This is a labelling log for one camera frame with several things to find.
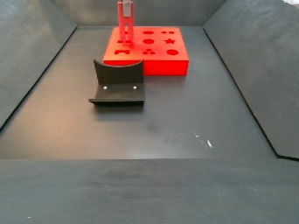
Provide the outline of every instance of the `shape-shaped hole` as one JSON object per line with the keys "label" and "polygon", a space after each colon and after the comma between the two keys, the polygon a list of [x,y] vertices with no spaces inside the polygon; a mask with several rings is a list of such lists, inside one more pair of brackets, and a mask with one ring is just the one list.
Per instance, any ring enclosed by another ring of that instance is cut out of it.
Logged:
{"label": "shape-shaped hole", "polygon": [[167,54],[177,55],[177,54],[179,54],[179,52],[177,50],[171,49],[167,51]]}
{"label": "shape-shaped hole", "polygon": [[166,43],[167,45],[169,45],[169,44],[174,44],[174,42],[175,42],[175,39],[170,39],[170,38],[169,38],[169,39],[165,40],[165,43]]}
{"label": "shape-shaped hole", "polygon": [[147,38],[147,39],[145,40],[145,43],[146,43],[147,45],[151,45],[154,42],[155,42],[155,41],[154,41],[153,39],[150,39],[150,38]]}
{"label": "shape-shaped hole", "polygon": [[155,34],[153,31],[145,31],[145,34]]}
{"label": "shape-shaped hole", "polygon": [[115,50],[115,54],[121,53],[130,54],[130,50]]}

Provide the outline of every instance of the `red shape sorter block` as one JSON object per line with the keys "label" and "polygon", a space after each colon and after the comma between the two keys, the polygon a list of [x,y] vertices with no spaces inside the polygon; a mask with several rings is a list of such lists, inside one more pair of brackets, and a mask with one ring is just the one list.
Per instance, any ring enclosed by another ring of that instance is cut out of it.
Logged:
{"label": "red shape sorter block", "polygon": [[135,41],[119,39],[115,28],[110,38],[105,63],[133,65],[145,61],[145,75],[187,75],[190,57],[179,28],[135,27]]}

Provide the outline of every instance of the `black holder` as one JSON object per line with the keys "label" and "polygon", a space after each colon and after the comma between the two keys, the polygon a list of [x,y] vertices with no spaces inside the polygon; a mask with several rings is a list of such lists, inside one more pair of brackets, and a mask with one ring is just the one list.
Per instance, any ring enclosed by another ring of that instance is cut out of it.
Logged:
{"label": "black holder", "polygon": [[98,92],[94,104],[143,104],[146,101],[145,62],[130,66],[109,66],[94,60]]}

